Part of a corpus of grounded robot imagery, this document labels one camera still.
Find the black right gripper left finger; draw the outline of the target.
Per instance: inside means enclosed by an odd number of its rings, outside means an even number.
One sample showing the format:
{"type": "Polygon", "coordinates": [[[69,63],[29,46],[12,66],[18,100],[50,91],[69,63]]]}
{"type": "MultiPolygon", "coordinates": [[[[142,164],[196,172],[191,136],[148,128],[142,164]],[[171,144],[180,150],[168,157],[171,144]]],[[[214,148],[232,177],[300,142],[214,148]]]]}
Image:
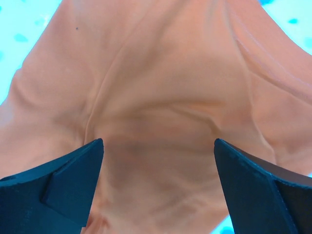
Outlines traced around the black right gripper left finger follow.
{"type": "Polygon", "coordinates": [[[104,155],[102,139],[0,181],[2,234],[79,234],[104,155]]]}

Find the orange t-shirt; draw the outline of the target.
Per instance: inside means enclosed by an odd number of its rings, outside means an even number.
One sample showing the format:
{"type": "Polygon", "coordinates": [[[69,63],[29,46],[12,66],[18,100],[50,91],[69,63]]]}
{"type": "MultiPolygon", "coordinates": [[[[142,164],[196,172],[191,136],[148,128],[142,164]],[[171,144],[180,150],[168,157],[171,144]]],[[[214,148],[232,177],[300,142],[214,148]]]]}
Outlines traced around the orange t-shirt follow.
{"type": "Polygon", "coordinates": [[[0,107],[0,175],[97,138],[85,233],[210,233],[215,139],[311,172],[312,58],[256,0],[64,0],[0,107]]]}

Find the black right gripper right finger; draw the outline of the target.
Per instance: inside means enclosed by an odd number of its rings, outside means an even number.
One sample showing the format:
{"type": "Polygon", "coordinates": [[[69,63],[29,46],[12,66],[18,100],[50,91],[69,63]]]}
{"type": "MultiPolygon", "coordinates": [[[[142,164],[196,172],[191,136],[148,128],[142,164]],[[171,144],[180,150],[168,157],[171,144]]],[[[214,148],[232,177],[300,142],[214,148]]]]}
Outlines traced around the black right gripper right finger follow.
{"type": "Polygon", "coordinates": [[[214,157],[236,234],[310,234],[312,179],[257,158],[222,139],[214,157]]]}

